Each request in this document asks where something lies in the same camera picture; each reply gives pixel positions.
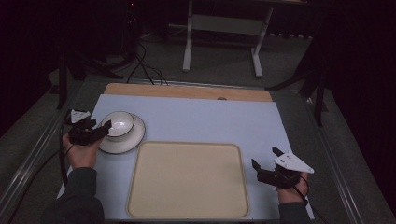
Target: bowl rim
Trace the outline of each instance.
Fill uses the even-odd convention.
[[[132,116],[131,113],[129,113],[129,112],[127,112],[127,111],[123,111],[123,110],[113,111],[113,112],[107,114],[107,115],[102,119],[101,126],[104,125],[104,121],[105,121],[105,119],[106,119],[108,116],[110,116],[110,115],[112,115],[112,114],[115,114],[115,113],[124,113],[124,114],[126,113],[126,114],[128,114],[129,116],[131,116],[133,123],[132,123],[131,128],[128,130],[128,132],[126,132],[126,133],[124,133],[124,134],[122,134],[122,135],[117,135],[117,136],[113,136],[113,135],[107,134],[106,137],[109,137],[109,138],[119,138],[119,137],[123,137],[124,135],[130,133],[131,130],[134,128],[134,116]]]

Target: white tabletop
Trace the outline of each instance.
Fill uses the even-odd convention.
[[[273,170],[276,155],[272,147],[291,151],[275,103],[103,94],[92,118],[99,123],[107,114],[121,110],[136,114],[145,122],[143,141],[238,145],[246,172],[249,202],[249,212],[240,220],[279,218],[275,187],[258,182],[256,171],[251,167],[251,159],[254,159],[262,169]],[[136,221],[126,212],[136,149],[122,154],[99,151],[97,155],[96,197],[103,204],[107,220]],[[307,210],[313,217],[309,205]]]

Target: dark background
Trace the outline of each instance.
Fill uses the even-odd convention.
[[[57,68],[60,48],[65,43],[102,60],[106,53],[125,50],[128,45],[123,44],[122,37],[130,39],[124,31],[128,29],[125,16],[131,2],[110,2],[3,0],[0,135],[51,88],[47,74]],[[134,2],[139,24],[161,35],[166,36],[167,23],[186,22],[187,1]],[[260,7],[256,7],[257,2],[248,3],[251,10],[247,11],[241,10],[237,1],[219,2],[227,7],[215,12],[259,18],[262,5],[258,2]],[[197,10],[212,13],[213,4],[202,1]],[[303,71],[331,65],[326,87],[332,90],[395,214],[395,7],[390,1],[368,0],[336,1],[334,6],[343,10],[326,13],[314,7],[276,6],[268,31],[285,38],[316,36],[302,60]]]

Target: sleeve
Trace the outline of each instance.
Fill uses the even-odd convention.
[[[312,223],[303,203],[282,203],[278,208],[280,224]]]
[[[105,214],[96,194],[96,171],[77,168],[68,177],[64,194],[43,213],[41,223],[104,223]]]

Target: person's right hand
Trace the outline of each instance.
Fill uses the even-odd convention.
[[[305,180],[308,180],[308,173],[301,173],[301,177]],[[308,193],[308,185],[300,179],[300,182],[296,185],[297,189],[303,194],[306,195]],[[293,188],[291,189],[276,189],[277,198],[279,199],[279,203],[303,203],[303,199],[299,193]]]
[[[87,146],[73,145],[70,143],[69,134],[63,136],[64,146],[67,152],[67,158],[73,169],[79,167],[91,167],[96,164],[96,150],[101,144],[103,138]]]

